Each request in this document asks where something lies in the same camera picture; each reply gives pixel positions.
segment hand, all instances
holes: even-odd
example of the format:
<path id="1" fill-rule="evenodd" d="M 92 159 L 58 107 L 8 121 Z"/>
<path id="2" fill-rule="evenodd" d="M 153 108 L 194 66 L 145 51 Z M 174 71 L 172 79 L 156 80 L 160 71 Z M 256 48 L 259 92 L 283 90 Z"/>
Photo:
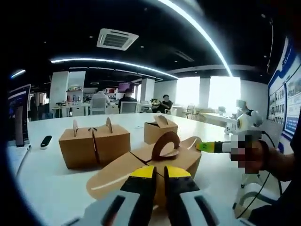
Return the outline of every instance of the hand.
<path id="1" fill-rule="evenodd" d="M 260 142 L 252 142 L 246 148 L 234 149 L 230 154 L 231 161 L 238 161 L 239 168 L 245 168 L 245 173 L 255 173 L 263 166 L 263 149 Z"/>

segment bulletin board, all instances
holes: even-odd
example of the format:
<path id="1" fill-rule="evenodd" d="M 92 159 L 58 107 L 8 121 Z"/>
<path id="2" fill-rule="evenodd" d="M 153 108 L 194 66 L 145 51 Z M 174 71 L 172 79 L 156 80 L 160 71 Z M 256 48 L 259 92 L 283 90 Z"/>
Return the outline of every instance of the bulletin board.
<path id="1" fill-rule="evenodd" d="M 301 107 L 301 59 L 286 38 L 279 65 L 269 82 L 267 119 L 283 125 L 282 136 L 293 138 Z"/>

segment cardboard box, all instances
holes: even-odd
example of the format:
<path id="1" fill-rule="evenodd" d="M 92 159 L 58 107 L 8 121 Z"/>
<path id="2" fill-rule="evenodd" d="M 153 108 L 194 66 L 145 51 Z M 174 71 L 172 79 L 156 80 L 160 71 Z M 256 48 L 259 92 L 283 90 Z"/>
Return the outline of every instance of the cardboard box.
<path id="1" fill-rule="evenodd" d="M 131 150 L 130 133 L 120 125 L 112 125 L 109 118 L 107 118 L 106 125 L 95 128 L 94 141 L 102 166 Z"/>
<path id="2" fill-rule="evenodd" d="M 164 166 L 173 165 L 187 170 L 194 178 L 201 158 L 195 148 L 198 137 L 180 142 L 174 132 L 164 134 L 155 144 L 132 150 L 92 176 L 87 182 L 87 191 L 95 199 L 101 199 L 109 192 L 118 190 L 136 169 L 145 165 L 157 167 L 157 189 L 155 203 L 164 207 L 166 203 Z"/>
<path id="3" fill-rule="evenodd" d="M 92 129 L 78 128 L 75 120 L 73 129 L 64 131 L 59 144 L 67 168 L 80 169 L 98 165 L 92 133 Z"/>
<path id="4" fill-rule="evenodd" d="M 144 142 L 154 144 L 156 141 L 167 132 L 178 132 L 178 125 L 173 121 L 168 120 L 163 115 L 154 116 L 154 122 L 146 122 L 144 124 Z"/>

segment ceiling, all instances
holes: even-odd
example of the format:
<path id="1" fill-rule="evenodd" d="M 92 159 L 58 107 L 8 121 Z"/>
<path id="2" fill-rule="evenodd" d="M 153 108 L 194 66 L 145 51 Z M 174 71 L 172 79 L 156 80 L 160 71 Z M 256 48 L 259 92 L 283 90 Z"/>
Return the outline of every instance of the ceiling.
<path id="1" fill-rule="evenodd" d="M 173 3 L 201 25 L 230 68 L 241 65 L 233 66 L 234 76 L 269 82 L 284 43 L 277 17 L 269 8 L 240 0 L 173 0 Z M 143 65 L 177 77 L 228 76 L 220 58 L 199 31 L 159 0 L 44 1 L 42 5 L 26 4 L 14 13 L 19 19 L 13 20 L 10 32 L 8 71 L 12 75 L 25 69 L 26 73 L 11 80 L 12 87 L 31 83 L 36 89 L 48 89 L 52 73 L 63 70 L 86 70 L 85 86 L 96 81 L 115 86 L 118 81 L 147 78 L 144 75 L 156 77 L 157 81 L 174 79 L 115 63 L 51 63 L 52 59 L 81 57 Z M 271 21 L 274 39 L 270 58 Z M 139 38 L 126 51 L 98 48 L 102 28 L 133 33 Z"/>

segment laptop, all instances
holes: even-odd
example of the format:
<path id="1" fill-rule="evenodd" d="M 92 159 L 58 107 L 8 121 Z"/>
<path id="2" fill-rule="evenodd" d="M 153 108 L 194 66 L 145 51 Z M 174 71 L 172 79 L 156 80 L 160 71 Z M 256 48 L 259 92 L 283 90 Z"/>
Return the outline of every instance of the laptop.
<path id="1" fill-rule="evenodd" d="M 27 109 L 30 84 L 9 92 L 8 95 L 8 143 L 7 154 L 10 168 L 17 175 L 30 149 L 27 130 Z"/>

